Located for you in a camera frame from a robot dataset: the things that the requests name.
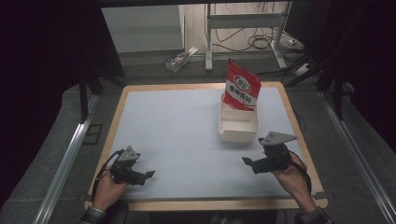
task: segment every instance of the metal stand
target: metal stand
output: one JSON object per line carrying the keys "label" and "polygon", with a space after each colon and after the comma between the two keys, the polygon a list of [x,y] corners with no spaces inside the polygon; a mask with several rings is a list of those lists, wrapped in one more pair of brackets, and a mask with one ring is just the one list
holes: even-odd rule
{"label": "metal stand", "polygon": [[239,15],[211,15],[210,4],[207,4],[206,12],[206,54],[205,70],[207,72],[213,69],[213,52],[212,52],[212,30],[213,29],[234,29],[234,28],[257,28],[257,27],[276,27],[277,34],[275,40],[271,43],[271,48],[276,56],[280,69],[286,69],[286,63],[280,54],[279,42],[288,17],[291,2],[288,2],[282,13],[271,14],[239,14]]}

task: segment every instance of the white board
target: white board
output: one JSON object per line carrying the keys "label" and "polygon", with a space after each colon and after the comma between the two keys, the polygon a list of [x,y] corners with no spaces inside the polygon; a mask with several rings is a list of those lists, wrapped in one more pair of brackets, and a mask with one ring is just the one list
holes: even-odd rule
{"label": "white board", "polygon": [[[258,140],[240,145],[219,138],[224,90],[134,91],[128,94],[110,155],[131,146],[141,157],[133,169],[155,170],[144,186],[130,186],[124,199],[238,199],[289,195],[268,174],[255,175],[242,157],[265,157]],[[260,129],[294,134],[277,88],[262,88]],[[301,156],[297,141],[286,143]]]}

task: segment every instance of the snack bag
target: snack bag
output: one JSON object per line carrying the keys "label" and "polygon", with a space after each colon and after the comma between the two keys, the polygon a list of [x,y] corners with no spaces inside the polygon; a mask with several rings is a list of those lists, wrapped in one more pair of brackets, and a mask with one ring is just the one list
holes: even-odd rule
{"label": "snack bag", "polygon": [[262,84],[259,78],[233,60],[228,60],[227,80],[225,85],[225,104],[239,110],[253,111],[259,97]]}

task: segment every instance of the human hand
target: human hand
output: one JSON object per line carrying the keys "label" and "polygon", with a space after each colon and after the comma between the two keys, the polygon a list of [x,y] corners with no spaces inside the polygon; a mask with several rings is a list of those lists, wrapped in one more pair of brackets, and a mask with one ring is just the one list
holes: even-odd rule
{"label": "human hand", "polygon": [[[302,162],[294,153],[290,153],[291,159],[306,169],[306,164]],[[286,170],[272,172],[282,188],[290,194],[297,202],[304,214],[314,212],[318,207],[314,202],[302,173],[290,165]]]}
{"label": "human hand", "polygon": [[100,177],[96,188],[93,207],[106,211],[108,207],[120,198],[127,186],[128,183],[114,183],[113,176],[106,169]]}

